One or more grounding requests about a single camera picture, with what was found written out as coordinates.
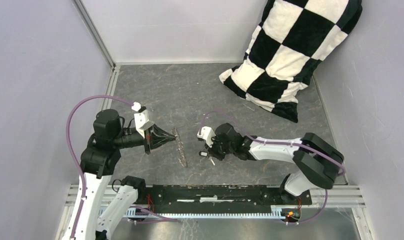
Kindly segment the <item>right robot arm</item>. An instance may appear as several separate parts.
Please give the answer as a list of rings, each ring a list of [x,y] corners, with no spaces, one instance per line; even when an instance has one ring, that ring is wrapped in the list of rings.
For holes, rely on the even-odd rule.
[[[337,177],[344,175],[344,156],[318,135],[308,132],[301,138],[268,139],[242,135],[224,123],[212,129],[203,126],[197,138],[205,150],[199,154],[222,161],[233,155],[243,161],[274,160],[295,164],[297,172],[285,177],[279,189],[279,199],[292,204],[312,188],[330,190]]]

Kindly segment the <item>metal disc with key rings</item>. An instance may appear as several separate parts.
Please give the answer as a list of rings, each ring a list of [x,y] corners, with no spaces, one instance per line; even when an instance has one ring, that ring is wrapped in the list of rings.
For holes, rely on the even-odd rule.
[[[172,133],[175,136],[175,141],[177,143],[177,149],[178,149],[178,160],[180,162],[180,164],[182,165],[182,167],[187,168],[188,167],[188,162],[187,162],[187,158],[186,158],[186,154],[185,154],[185,150],[184,150],[184,143],[181,140],[181,136],[178,132],[178,129],[176,127],[174,127],[172,129]]]

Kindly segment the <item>key with black tag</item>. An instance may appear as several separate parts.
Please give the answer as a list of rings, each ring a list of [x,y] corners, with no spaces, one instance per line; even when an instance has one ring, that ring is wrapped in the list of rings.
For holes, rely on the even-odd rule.
[[[199,154],[199,156],[203,157],[204,159],[209,160],[214,166],[216,165],[213,160],[213,157],[208,152],[200,151],[198,154]]]

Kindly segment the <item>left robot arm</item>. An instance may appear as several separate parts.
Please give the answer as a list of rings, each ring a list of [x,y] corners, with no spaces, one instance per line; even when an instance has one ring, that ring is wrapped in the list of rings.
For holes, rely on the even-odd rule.
[[[146,154],[176,137],[159,128],[143,108],[134,114],[135,127],[125,127],[125,119],[114,109],[96,114],[94,133],[80,156],[79,190],[70,222],[62,237],[64,240],[110,240],[126,211],[147,198],[146,182],[142,178],[126,176],[108,207],[100,212],[105,190],[111,181],[115,166],[121,158],[121,149],[144,147]]]

